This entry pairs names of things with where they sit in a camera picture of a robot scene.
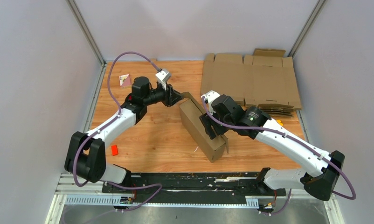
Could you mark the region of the brown cardboard box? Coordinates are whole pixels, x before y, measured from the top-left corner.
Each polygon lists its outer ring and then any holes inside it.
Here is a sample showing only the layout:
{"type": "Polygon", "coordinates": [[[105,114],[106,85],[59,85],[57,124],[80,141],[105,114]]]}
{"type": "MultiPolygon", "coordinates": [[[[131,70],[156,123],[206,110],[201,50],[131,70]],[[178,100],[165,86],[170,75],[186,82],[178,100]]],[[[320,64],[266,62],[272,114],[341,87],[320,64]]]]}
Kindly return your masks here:
{"type": "Polygon", "coordinates": [[[186,99],[179,105],[181,122],[207,159],[214,163],[223,156],[224,152],[229,151],[228,138],[220,135],[210,139],[200,120],[200,116],[206,111],[191,93],[183,92],[181,95],[186,99]]]}

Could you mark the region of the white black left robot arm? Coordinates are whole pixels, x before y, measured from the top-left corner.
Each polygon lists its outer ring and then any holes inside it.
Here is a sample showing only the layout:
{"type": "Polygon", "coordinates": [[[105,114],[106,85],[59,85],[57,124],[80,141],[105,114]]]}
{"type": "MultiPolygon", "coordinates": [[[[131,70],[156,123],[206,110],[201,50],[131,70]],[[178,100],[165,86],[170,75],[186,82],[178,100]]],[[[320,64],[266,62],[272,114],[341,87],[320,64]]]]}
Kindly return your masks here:
{"type": "Polygon", "coordinates": [[[106,162],[106,148],[124,131],[133,127],[147,113],[147,107],[163,103],[166,107],[181,101],[180,92],[159,81],[153,88],[147,77],[137,77],[132,91],[119,110],[104,123],[86,133],[71,136],[64,168],[89,182],[112,182],[121,193],[132,188],[129,170],[106,162]]]}

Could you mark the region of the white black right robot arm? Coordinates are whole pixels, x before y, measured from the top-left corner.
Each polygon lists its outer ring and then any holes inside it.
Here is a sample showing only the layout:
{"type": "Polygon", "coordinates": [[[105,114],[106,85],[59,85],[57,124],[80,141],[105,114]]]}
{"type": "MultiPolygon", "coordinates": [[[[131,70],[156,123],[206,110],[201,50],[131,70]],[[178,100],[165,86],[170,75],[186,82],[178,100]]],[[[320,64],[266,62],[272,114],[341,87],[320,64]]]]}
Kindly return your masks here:
{"type": "Polygon", "coordinates": [[[232,130],[240,136],[271,146],[295,161],[299,169],[263,168],[256,181],[262,195],[276,189],[303,189],[312,197],[328,201],[342,172],[345,155],[315,147],[281,126],[257,107],[243,109],[228,95],[210,91],[201,95],[204,112],[200,120],[214,139],[232,130]]]}

